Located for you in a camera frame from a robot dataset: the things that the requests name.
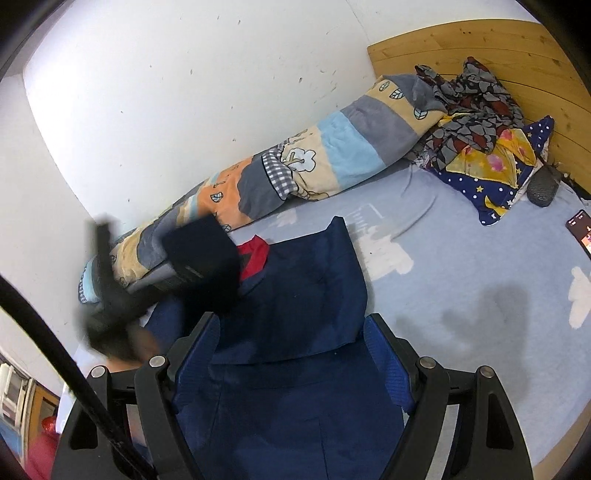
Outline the navy work shirt red collar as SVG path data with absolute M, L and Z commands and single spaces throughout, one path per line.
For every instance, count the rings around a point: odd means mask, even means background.
M 187 362 L 176 419 L 206 479 L 377 479 L 403 412 L 363 339 L 368 294 L 345 221 L 253 238 L 238 299 Z

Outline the light blue bed sheet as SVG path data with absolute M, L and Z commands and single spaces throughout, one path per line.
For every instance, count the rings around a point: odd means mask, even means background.
M 461 193 L 405 162 L 334 198 L 290 200 L 252 225 L 225 231 L 238 247 L 235 293 L 199 302 L 171 295 L 140 319 L 136 370 L 218 319 L 238 299 L 253 238 L 280 243 L 346 223 L 366 283 L 365 320 L 379 314 L 394 335 L 449 369 L 489 365 L 522 430 L 532 467 L 567 433 L 590 399 L 590 260 L 565 223 L 584 209 L 560 186 L 541 208 L 522 195 L 493 225 Z

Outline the black smartphone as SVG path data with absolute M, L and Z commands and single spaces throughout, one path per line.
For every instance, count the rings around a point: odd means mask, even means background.
M 591 216 L 581 209 L 565 223 L 565 227 L 588 258 L 591 258 Z

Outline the navy star pattern pillow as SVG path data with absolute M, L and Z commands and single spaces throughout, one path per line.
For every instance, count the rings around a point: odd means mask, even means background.
M 447 166 L 429 162 L 425 169 L 469 200 L 482 225 L 493 225 L 525 193 L 547 159 L 554 126 L 554 118 L 545 116 L 523 128 L 506 128 L 491 152 L 467 146 Z

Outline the dark grey small pouch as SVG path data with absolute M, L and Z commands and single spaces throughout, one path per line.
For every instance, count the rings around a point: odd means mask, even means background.
M 528 200 L 538 207 L 548 207 L 556 196 L 560 180 L 561 174 L 554 167 L 544 165 L 528 183 Z

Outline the grey red patterned cloth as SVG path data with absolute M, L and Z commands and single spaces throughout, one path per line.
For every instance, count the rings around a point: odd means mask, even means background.
M 422 167 L 441 171 L 467 147 L 490 153 L 506 129 L 524 126 L 524 114 L 497 77 L 474 57 L 447 80 L 427 65 L 415 66 L 419 78 L 443 103 L 446 115 L 407 154 Z

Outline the striped patchwork rolled quilt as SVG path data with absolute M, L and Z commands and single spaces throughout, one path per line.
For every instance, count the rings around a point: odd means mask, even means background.
M 212 214 L 225 231 L 259 220 L 290 197 L 322 200 L 404 157 L 446 111 L 418 76 L 381 77 L 360 98 L 287 140 L 221 170 L 153 220 L 113 242 L 115 279 L 128 286 L 163 263 L 160 240 Z

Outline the wooden headboard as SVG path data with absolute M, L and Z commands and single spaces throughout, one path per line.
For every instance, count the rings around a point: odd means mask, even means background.
M 377 76 L 413 73 L 424 64 L 452 79 L 467 58 L 477 59 L 511 93 L 527 120 L 555 119 L 550 160 L 590 190 L 590 93 L 541 24 L 510 19 L 444 23 L 377 42 L 368 54 Z

